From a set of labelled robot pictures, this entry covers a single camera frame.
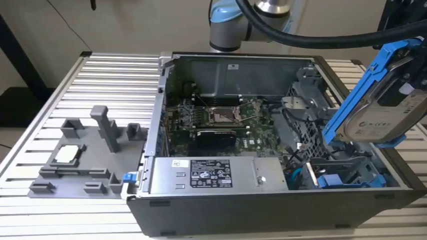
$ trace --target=power supply label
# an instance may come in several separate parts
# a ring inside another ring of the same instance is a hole
[[[233,188],[233,169],[230,160],[191,160],[193,188]]]

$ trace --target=beige wall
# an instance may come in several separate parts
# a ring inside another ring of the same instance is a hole
[[[97,11],[91,10],[90,0],[51,2],[95,52],[138,54],[210,50],[210,0],[98,0]],[[385,0],[307,2],[299,34],[334,36],[375,30]],[[80,52],[89,48],[46,0],[0,0],[0,14],[42,78],[55,87]],[[289,48],[275,42],[246,42],[241,51],[287,54]],[[366,61],[375,52],[370,48],[325,51],[294,48],[291,54],[315,54],[327,58]],[[23,80],[11,67],[0,55],[0,91],[23,85]]]
[[[303,36],[343,36],[375,32],[386,0],[309,0],[299,22]],[[327,59],[358,59],[365,65],[377,55],[371,47],[353,49],[303,49],[293,47],[290,54],[321,55]]]
[[[98,0],[97,11],[90,0],[51,2],[95,52],[210,51],[210,0]],[[42,78],[56,86],[89,48],[46,0],[0,0],[0,14]],[[282,48],[278,43],[249,43],[242,51],[277,54]]]

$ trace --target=black cable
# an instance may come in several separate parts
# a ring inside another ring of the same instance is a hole
[[[315,129],[318,130],[318,139],[319,139],[319,146],[323,146],[323,150],[326,151],[327,155],[334,159],[337,160],[334,154],[331,153],[330,149],[325,146],[323,144],[323,135],[322,135],[322,130],[321,130],[321,127],[319,125],[315,126]]]
[[[299,118],[298,116],[295,116],[291,111],[285,107],[283,108],[283,111],[286,112],[286,114],[290,116],[291,119],[294,119],[295,121],[299,121],[299,122],[303,122],[303,123],[317,123],[319,122],[319,119],[318,120],[309,120],[309,119],[302,119]]]
[[[207,10],[207,20],[209,20],[209,25],[210,25],[210,26],[211,26],[213,1],[214,1],[214,0],[211,0],[211,1],[209,2],[209,10]]]
[[[291,130],[294,131],[294,133],[297,133],[298,141],[299,141],[301,143],[303,143],[303,134],[301,133],[301,131],[297,129],[297,127],[295,127],[294,124],[291,123],[290,118],[289,118],[289,115],[287,115],[287,113],[285,112],[285,108],[282,109],[282,115],[283,115],[283,118],[285,118],[285,120],[286,120],[286,123],[287,123],[289,127],[291,128]]]
[[[7,148],[7,149],[12,149],[11,146],[7,146],[7,145],[4,145],[4,144],[2,144],[2,143],[0,143],[0,146],[4,147],[4,148]]]
[[[337,153],[339,153],[339,152],[346,152],[346,149],[334,150],[334,151],[331,151],[331,154],[337,154]]]
[[[237,0],[251,25],[281,44],[306,49],[350,49],[415,38],[427,33],[427,19],[395,28],[349,36],[310,37],[282,32],[271,27],[255,12],[249,0]]]
[[[87,46],[89,50],[93,52],[93,49],[90,47],[90,45],[87,44],[87,42],[83,40],[82,36],[76,33],[76,31],[74,30],[72,26],[70,26],[64,16],[62,15],[60,11],[56,9],[56,7],[54,6],[54,4],[51,3],[50,0],[46,0],[47,3],[52,6],[52,8],[55,9],[55,11],[58,12],[60,18],[63,19],[64,23],[67,24],[67,27],[70,28],[70,30],[74,32],[74,34],[78,36],[78,38],[82,40],[82,42],[85,43],[85,45]]]
[[[291,157],[289,158],[289,162],[291,162],[293,158],[297,157],[297,154],[301,152],[299,149],[297,149],[297,151],[293,153]]]

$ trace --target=black stand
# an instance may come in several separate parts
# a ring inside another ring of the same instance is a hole
[[[18,39],[0,15],[0,47],[28,87],[11,87],[0,96],[0,127],[24,128],[54,92],[28,59]]]

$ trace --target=open computer chassis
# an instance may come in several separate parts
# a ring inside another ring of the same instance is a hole
[[[325,144],[349,90],[322,57],[177,52],[161,70],[127,199],[146,235],[355,228],[426,194],[394,149]]]

